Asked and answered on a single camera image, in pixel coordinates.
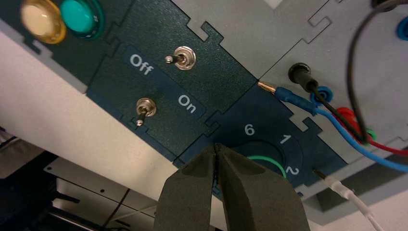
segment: gray panel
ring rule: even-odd
[[[117,206],[117,202],[97,195],[89,190],[76,186],[65,180],[57,180],[57,190],[60,193],[80,200],[79,204],[61,199],[53,201],[54,207],[102,225]]]
[[[63,158],[57,158],[46,166],[44,170],[117,202],[122,199],[127,189],[126,187],[112,180],[109,180]],[[155,206],[157,202],[147,196],[131,190],[123,204],[133,209],[143,210]]]
[[[330,21],[309,18],[326,0],[285,0],[274,10],[262,0],[172,0],[191,20],[187,26],[201,39],[211,24],[224,37],[221,46],[260,78],[300,40],[311,42]]]
[[[54,207],[60,208],[64,211],[87,219],[99,225],[102,225],[106,221],[106,219],[118,205],[118,203],[115,201],[112,201],[108,198],[100,196],[94,192],[76,186],[62,179],[57,180],[57,190],[61,193],[79,199],[80,202],[79,204],[75,204],[72,202],[55,199],[53,201]],[[153,230],[154,218],[127,206],[121,206],[115,216],[123,216],[126,214],[131,215],[125,218],[121,218],[120,220],[129,224],[130,227],[121,225],[120,223],[117,223],[115,221],[109,222],[107,227],[124,227],[128,228],[131,231]]]

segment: control panel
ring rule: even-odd
[[[240,0],[236,9],[232,2],[3,0],[0,29],[16,31],[23,37],[17,42],[175,166],[222,143],[310,197],[319,191],[310,187],[319,181],[313,169],[330,175],[362,157],[331,125],[282,103],[257,82],[294,86],[289,67],[310,62],[325,89],[347,106],[336,94],[349,39],[342,36],[352,31],[344,15],[356,18],[355,28],[371,1]],[[386,134],[380,139],[395,141],[392,129],[378,128]],[[216,185],[213,192],[220,193]]]

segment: wire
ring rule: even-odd
[[[356,115],[356,119],[358,122],[358,126],[360,128],[361,134],[362,134],[362,139],[360,140],[362,143],[367,143],[369,141],[369,136],[365,132],[366,125],[364,123],[363,116],[361,114],[361,110],[356,98],[355,90],[354,90],[354,83],[353,83],[353,73],[354,73],[354,59],[356,56],[356,47],[358,40],[361,37],[361,34],[363,33],[364,29],[367,27],[367,25],[370,23],[370,21],[379,13],[383,12],[385,9],[389,7],[394,7],[402,4],[408,4],[408,0],[388,0],[380,5],[378,5],[367,17],[364,19],[364,21],[360,24],[358,27],[357,31],[355,32],[350,48],[348,51],[348,58],[347,58],[347,71],[346,71],[346,82],[347,82],[347,93],[348,93],[348,98],[350,100],[351,107],[354,111],[354,114]]]
[[[250,159],[250,160],[265,160],[265,161],[268,161],[268,162],[274,164],[276,167],[278,167],[279,170],[281,171],[283,177],[287,178],[286,177],[286,172],[283,169],[282,165],[280,165],[276,160],[274,160],[274,159],[272,159],[270,157],[264,156],[264,155],[251,155],[251,156],[248,156],[247,158]]]
[[[356,129],[344,118],[342,114],[340,114],[334,107],[328,103],[322,95],[320,95],[319,90],[317,88],[313,89],[313,93],[317,97],[317,99],[331,112],[333,113],[337,118],[339,118],[342,123],[346,126],[346,128],[353,134],[353,136],[359,140],[362,141],[363,138],[360,135],[360,132],[357,132]]]
[[[350,123],[335,109],[333,108],[323,97],[322,95],[319,94],[317,88],[313,89],[313,93],[315,94],[315,96],[318,98],[318,100],[331,112],[333,113],[337,118],[339,118],[342,123],[347,127],[347,129],[353,134],[353,136],[361,141],[361,136],[359,134],[359,132],[357,132],[354,127],[352,125],[350,125]],[[404,155],[404,156],[408,156],[408,150],[399,150],[399,149],[395,149],[395,148],[391,148],[391,147],[387,147],[383,144],[377,143],[375,141],[373,141],[372,139],[369,140],[369,143],[374,146],[377,147],[379,149],[388,151],[388,152],[392,152],[393,154],[397,154],[397,155]]]
[[[399,149],[395,149],[395,148],[390,148],[388,146],[382,145],[380,143],[377,143],[375,141],[370,141],[370,144],[374,147],[377,147],[379,149],[383,149],[385,151],[388,152],[392,152],[396,155],[404,155],[404,156],[408,156],[408,150],[399,150]]]
[[[105,229],[105,227],[108,225],[108,223],[111,221],[112,217],[116,214],[118,211],[119,207],[122,205],[123,201],[125,200],[126,196],[128,195],[130,189],[126,190],[125,194],[123,195],[122,199],[120,200],[119,204],[116,206],[114,211],[109,215],[108,219],[105,221],[105,223],[102,225],[102,230]]]
[[[318,170],[314,170],[314,172],[323,179],[323,182],[335,193],[337,193],[342,198],[349,200],[352,202],[360,212],[371,222],[372,226],[376,231],[384,231],[381,225],[374,219],[374,215],[371,212],[370,208],[358,198],[354,192],[345,187],[338,179],[328,176],[326,177],[323,173],[319,172]]]
[[[10,139],[4,141],[3,143],[0,143],[0,149],[1,149],[2,147],[5,147],[8,143],[12,142],[12,141],[15,140],[15,139],[17,139],[17,137],[13,136],[13,137],[11,137]]]
[[[386,159],[383,159],[375,154],[372,154],[370,151],[366,150],[365,148],[363,148],[349,133],[348,131],[346,131],[342,125],[337,121],[337,119],[329,112],[321,110],[321,109],[316,109],[316,113],[320,114],[322,116],[325,116],[326,118],[328,118],[330,120],[330,122],[334,125],[334,127],[339,131],[339,133],[341,134],[341,136],[343,136],[343,138],[354,148],[356,149],[358,152],[360,152],[361,154],[363,154],[365,157],[367,157],[368,159],[371,159],[377,163],[379,163],[380,165],[384,165],[386,167],[390,167],[393,168],[395,170],[398,171],[403,171],[403,172],[408,172],[408,166],[406,165],[402,165],[402,164],[398,164]]]

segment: cable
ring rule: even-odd
[[[401,165],[398,163],[394,163],[392,161],[383,159],[377,155],[372,154],[371,152],[369,152],[368,150],[366,150],[365,148],[363,148],[362,146],[359,145],[359,143],[350,135],[350,133],[348,133],[347,130],[345,130],[343,128],[343,126],[337,121],[337,119],[330,113],[324,110],[321,110],[319,108],[316,108],[316,106],[314,104],[312,104],[311,102],[307,101],[305,98],[302,98],[296,94],[294,94],[293,92],[291,92],[290,90],[287,90],[285,88],[274,88],[272,85],[269,84],[265,84],[263,82],[259,82],[258,85],[260,87],[262,87],[264,90],[267,90],[269,92],[271,92],[272,94],[275,95],[276,98],[278,98],[278,100],[280,101],[284,101],[284,102],[289,102],[295,106],[298,106],[302,109],[304,109],[307,112],[310,112],[313,116],[315,114],[320,114],[325,116],[326,118],[328,118],[331,123],[334,125],[334,127],[339,131],[339,133],[341,134],[341,136],[343,136],[343,138],[353,147],[355,148],[357,151],[359,151],[361,154],[363,154],[365,157],[381,164],[384,165],[386,167],[390,167],[393,168],[395,170],[398,171],[403,171],[403,172],[408,172],[408,166],[406,165]]]
[[[349,133],[348,131],[346,131],[342,125],[337,121],[337,119],[329,112],[321,110],[321,109],[316,109],[316,113],[320,114],[322,116],[325,116],[326,118],[328,118],[330,120],[330,122],[333,124],[333,126],[337,129],[337,131],[339,131],[339,133],[341,134],[341,136],[343,136],[343,138],[354,148],[356,149],[358,152],[360,152],[361,154],[363,154],[365,157],[367,157],[368,159],[371,159],[377,163],[379,163],[380,165],[384,165],[386,167],[390,167],[393,168],[395,170],[398,171],[402,171],[402,172],[408,172],[408,166],[406,165],[402,165],[402,164],[398,164],[386,159],[383,159],[377,155],[372,154],[370,151],[366,150],[365,148],[363,148]]]
[[[13,140],[17,139],[17,137],[12,136],[11,138],[9,138],[8,140],[4,141],[3,143],[0,143],[0,149],[4,146],[6,146],[8,143],[12,142]]]
[[[392,153],[397,154],[397,155],[408,156],[408,150],[399,150],[399,149],[395,149],[395,148],[390,148],[390,147],[387,147],[387,146],[382,145],[380,143],[377,143],[375,141],[370,141],[370,144],[372,146],[374,146],[374,147],[377,147],[379,149],[382,149],[382,150],[385,150],[385,151],[388,151],[388,152],[392,152]]]
[[[274,159],[272,159],[270,157],[264,156],[264,155],[250,155],[247,158],[250,159],[250,160],[265,160],[265,161],[268,161],[268,162],[274,164],[276,167],[278,167],[279,170],[281,171],[283,177],[287,178],[286,177],[286,172],[283,169],[282,165],[280,165],[276,160],[274,160]]]
[[[105,221],[105,223],[102,225],[102,230],[105,230],[105,227],[108,225],[108,223],[111,221],[112,217],[116,214],[118,211],[119,207],[122,205],[123,201],[125,200],[126,196],[128,195],[130,189],[127,189],[125,194],[123,195],[122,199],[120,200],[119,204],[116,206],[114,211],[109,215],[108,219]]]
[[[358,198],[354,192],[345,187],[338,179],[328,176],[326,177],[323,173],[317,170],[313,170],[319,177],[321,177],[324,183],[335,193],[340,195],[342,198],[351,201],[360,212],[370,221],[372,226],[376,231],[384,231],[381,225],[374,219],[374,215],[371,212],[370,208]]]
[[[360,131],[362,134],[362,143],[367,143],[369,141],[369,137],[365,132],[366,125],[364,123],[363,116],[361,114],[361,110],[355,95],[354,83],[353,83],[353,73],[354,73],[354,59],[356,56],[356,47],[358,40],[361,37],[364,29],[370,23],[370,21],[379,13],[383,12],[385,9],[389,7],[394,7],[402,4],[408,4],[408,0],[388,0],[380,5],[378,5],[371,13],[364,19],[364,21],[360,24],[357,31],[355,32],[353,39],[351,40],[350,48],[348,51],[348,58],[347,58],[347,71],[346,71],[346,82],[347,82],[347,93],[348,98],[350,100],[351,107],[356,115],[356,119],[358,122],[358,126],[360,127]]]
[[[360,134],[360,132],[357,132],[356,129],[344,118],[342,114],[340,114],[334,107],[332,107],[324,98],[322,95],[320,95],[319,91],[317,88],[313,89],[313,93],[317,97],[317,99],[332,113],[334,114],[337,118],[339,118],[342,123],[346,126],[346,128],[353,134],[353,136],[359,140],[363,141],[363,138]]]

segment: white surface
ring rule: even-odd
[[[15,136],[158,200],[177,168],[84,94],[0,33],[0,126]],[[225,228],[222,204],[211,221]]]

